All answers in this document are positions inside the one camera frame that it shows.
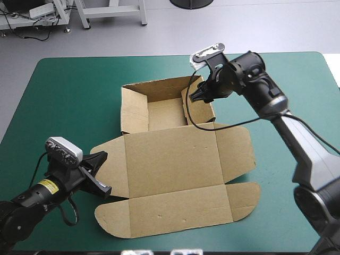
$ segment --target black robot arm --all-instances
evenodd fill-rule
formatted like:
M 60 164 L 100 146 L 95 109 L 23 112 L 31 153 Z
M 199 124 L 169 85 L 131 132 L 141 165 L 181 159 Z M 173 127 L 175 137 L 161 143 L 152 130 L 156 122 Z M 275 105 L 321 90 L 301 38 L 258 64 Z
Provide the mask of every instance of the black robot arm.
M 299 120 L 288 99 L 266 72 L 259 54 L 247 52 L 228 61 L 224 45 L 215 44 L 191 56 L 195 70 L 210 68 L 210 76 L 190 95 L 206 103 L 243 95 L 261 118 L 272 122 L 297 161 L 293 182 L 297 206 L 320 235 L 311 254 L 340 252 L 340 157 L 329 153 Z
M 71 196 L 78 190 L 102 198 L 111 193 L 111 187 L 95 179 L 107 158 L 106 152 L 83 156 L 81 149 L 62 137 L 47 139 L 45 148 L 49 161 L 46 178 L 11 201 L 0 201 L 0 255 L 27 239 L 44 216 L 55 208 L 61 210 L 66 224 L 75 225 L 79 215 Z M 75 223 L 64 216 L 60 204 L 65 200 L 73 207 Z

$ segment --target unfolded cardboard box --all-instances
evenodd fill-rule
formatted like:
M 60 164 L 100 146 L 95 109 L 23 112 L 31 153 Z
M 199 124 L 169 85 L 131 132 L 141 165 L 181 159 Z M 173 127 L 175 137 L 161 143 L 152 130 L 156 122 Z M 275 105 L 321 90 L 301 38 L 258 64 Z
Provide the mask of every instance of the unfolded cardboard box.
M 126 133 L 147 132 L 185 126 L 187 120 L 185 92 L 190 77 L 178 77 L 124 85 L 122 87 L 121 131 Z M 195 76 L 191 85 L 194 92 L 203 81 Z M 191 103 L 190 114 L 196 123 L 215 120 L 211 104 L 203 101 Z
M 131 134 L 91 151 L 108 152 L 96 177 L 113 187 L 113 196 L 128 198 L 96 209 L 98 223 L 111 235 L 135 238 L 231 223 L 257 205 L 257 183 L 225 185 L 255 167 L 246 128 L 125 131 Z

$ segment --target cardboard tab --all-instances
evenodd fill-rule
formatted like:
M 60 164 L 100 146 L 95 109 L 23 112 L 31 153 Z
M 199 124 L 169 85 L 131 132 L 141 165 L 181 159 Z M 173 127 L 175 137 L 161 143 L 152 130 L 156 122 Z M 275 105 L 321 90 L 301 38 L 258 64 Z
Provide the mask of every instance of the cardboard tab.
M 225 125 L 214 123 L 214 128 Z M 242 126 L 215 131 L 223 182 L 227 183 L 256 166 L 249 130 Z
M 125 133 L 148 131 L 149 112 L 147 96 L 122 88 L 121 129 Z
M 261 187 L 256 182 L 226 185 L 234 221 L 248 216 L 260 200 Z
M 108 156 L 96 178 L 112 187 L 111 195 L 128 198 L 130 194 L 124 137 L 96 146 L 91 153 L 100 151 L 107 152 Z
M 104 204 L 95 215 L 109 234 L 136 238 L 234 222 L 259 196 L 256 183 L 216 185 Z

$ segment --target green table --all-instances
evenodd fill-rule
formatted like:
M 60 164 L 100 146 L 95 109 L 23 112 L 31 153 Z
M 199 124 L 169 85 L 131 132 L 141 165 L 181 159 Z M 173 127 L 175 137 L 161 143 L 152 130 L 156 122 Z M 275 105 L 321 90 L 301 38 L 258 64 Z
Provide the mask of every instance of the green table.
M 340 147 L 339 89 L 321 54 L 262 54 L 267 71 L 291 100 L 292 112 Z M 0 145 L 0 200 L 25 190 L 49 136 L 63 136 L 84 153 L 120 135 L 120 87 L 127 83 L 190 75 L 188 56 L 47 58 L 41 60 Z M 208 70 L 201 72 L 207 77 Z M 255 117 L 234 94 L 214 102 L 217 122 Z M 123 250 L 203 248 L 206 251 L 308 251 L 318 237 L 293 200 L 295 161 L 269 122 L 246 125 L 257 167 L 237 181 L 256 181 L 260 203 L 246 219 L 226 225 L 124 240 L 107 234 L 94 217 L 103 203 L 78 192 L 81 220 L 67 227 L 49 214 L 17 250 Z M 40 166 L 43 177 L 47 163 Z

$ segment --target black wire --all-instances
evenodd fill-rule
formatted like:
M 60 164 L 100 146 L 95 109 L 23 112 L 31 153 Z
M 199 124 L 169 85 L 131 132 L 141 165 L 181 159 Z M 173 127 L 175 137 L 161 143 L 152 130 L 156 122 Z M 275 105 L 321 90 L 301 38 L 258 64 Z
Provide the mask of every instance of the black wire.
M 21 36 L 21 35 L 17 34 L 17 33 L 14 31 L 14 29 L 11 27 L 11 24 L 10 24 L 8 18 L 7 18 L 7 15 L 8 15 L 9 13 L 5 12 L 5 11 L 2 10 L 2 9 L 0 9 L 0 11 L 2 11 L 3 16 L 5 16 L 5 19 L 6 19 L 6 21 L 7 21 L 8 27 L 10 28 L 10 31 L 11 31 L 15 36 L 17 36 L 17 37 L 19 37 L 19 38 L 21 38 L 21 39 L 34 39 L 34 40 L 38 40 L 38 41 L 46 41 L 46 40 L 49 39 L 49 36 L 50 36 L 50 34 L 51 34 L 52 29 L 49 29 L 48 34 L 47 34 L 47 37 L 46 37 L 45 39 L 40 39 L 40 38 L 37 38 L 37 37 Z M 52 27 L 57 26 L 57 25 L 59 24 L 59 20 L 60 20 L 60 17 L 58 17 L 58 21 L 57 21 L 57 23 L 56 23 L 55 25 L 53 25 L 53 23 L 52 23 Z
M 329 148 L 331 148 L 333 151 L 335 151 L 336 153 L 338 153 L 340 155 L 340 151 L 335 148 L 333 145 L 331 145 L 329 142 L 327 142 L 324 138 L 322 138 L 317 132 L 315 132 L 311 126 L 309 126 L 304 120 L 302 120 L 301 118 L 299 117 L 296 117 L 294 115 L 291 115 L 291 114 L 279 114 L 279 113 L 275 113 L 275 114 L 269 114 L 269 115 L 266 115 L 266 116 L 263 116 L 263 117 L 258 117 L 258 118 L 254 118 L 252 120 L 249 120 L 249 121 L 244 121 L 244 122 L 240 122 L 240 123 L 237 123 L 237 124 L 233 124 L 233 125 L 230 125 L 230 126 L 222 126 L 222 127 L 218 127 L 218 128 L 215 128 L 215 129 L 206 129 L 205 127 L 201 127 L 201 126 L 198 126 L 192 119 L 191 117 L 191 114 L 190 114 L 190 111 L 189 111 L 189 104 L 188 104 L 188 97 L 189 97 L 189 90 L 190 90 L 190 86 L 192 84 L 192 79 L 193 77 L 195 76 L 196 74 L 196 71 L 191 75 L 190 77 L 190 80 L 189 80 L 189 84 L 188 84 L 188 89 L 186 90 L 186 93 L 185 93 L 185 106 L 186 106 L 186 112 L 188 113 L 188 117 L 189 117 L 189 120 L 191 121 L 191 123 L 197 127 L 198 129 L 200 130 L 204 130 L 204 131 L 218 131 L 218 130 L 223 130 L 223 129 L 230 129 L 230 128 L 233 128 L 233 127 L 236 127 L 236 126 L 240 126 L 240 125 L 244 125 L 244 124 L 248 124 L 248 123 L 252 123 L 252 122 L 255 122 L 255 121 L 259 121 L 259 120 L 268 120 L 268 117 L 271 117 L 271 116 L 277 116 L 277 117 L 288 117 L 288 118 L 292 118 L 296 121 L 299 121 L 301 122 L 316 138 L 318 138 L 320 141 L 322 141 L 325 145 L 327 145 Z
M 70 222 L 66 216 L 66 213 L 64 211 L 64 208 L 61 206 L 61 205 L 57 205 L 57 204 L 52 204 L 50 206 L 53 206 L 53 207 L 58 207 L 58 209 L 60 210 L 60 213 L 62 215 L 62 218 L 63 218 L 63 221 L 64 223 L 67 225 L 67 226 L 70 226 L 70 227 L 73 227 L 75 226 L 78 222 L 79 222 L 79 211 L 78 211 L 78 208 L 77 208 L 77 205 L 75 204 L 75 202 L 72 200 L 71 198 L 71 195 L 67 198 L 68 202 L 70 203 L 71 207 L 72 207 L 72 210 L 74 212 L 74 215 L 75 215 L 75 222 Z
M 288 117 L 288 118 L 292 118 L 296 121 L 301 122 L 315 137 L 317 137 L 320 141 L 322 141 L 325 145 L 327 145 L 328 147 L 330 147 L 333 151 L 335 151 L 336 153 L 338 153 L 340 155 L 340 151 L 335 148 L 333 145 L 331 145 L 329 142 L 327 142 L 324 138 L 322 138 L 317 132 L 315 132 L 312 127 L 310 125 L 308 125 L 304 120 L 300 119 L 299 117 L 296 117 L 294 115 L 291 114 L 282 114 L 281 116 L 284 117 Z
M 59 23 L 59 20 L 60 20 L 60 18 L 58 17 L 57 23 L 55 25 L 52 24 L 52 27 L 56 27 Z M 23 39 L 35 39 L 35 40 L 38 40 L 38 41 L 46 41 L 46 40 L 49 39 L 51 32 L 52 32 L 52 28 L 50 28 L 48 30 L 48 34 L 47 34 L 47 37 L 45 39 L 40 39 L 40 38 L 37 38 L 37 37 L 29 37 L 29 36 L 24 36 Z
M 39 168 L 40 162 L 43 159 L 44 155 L 46 155 L 46 154 L 47 154 L 47 152 L 41 154 L 41 156 L 39 157 L 38 162 L 37 162 L 37 166 L 36 166 L 36 170 L 34 171 L 34 174 L 33 174 L 32 179 L 31 179 L 31 183 L 30 183 L 28 188 L 32 187 L 34 179 L 36 178 L 36 175 L 37 175 L 37 172 L 38 172 L 38 168 Z

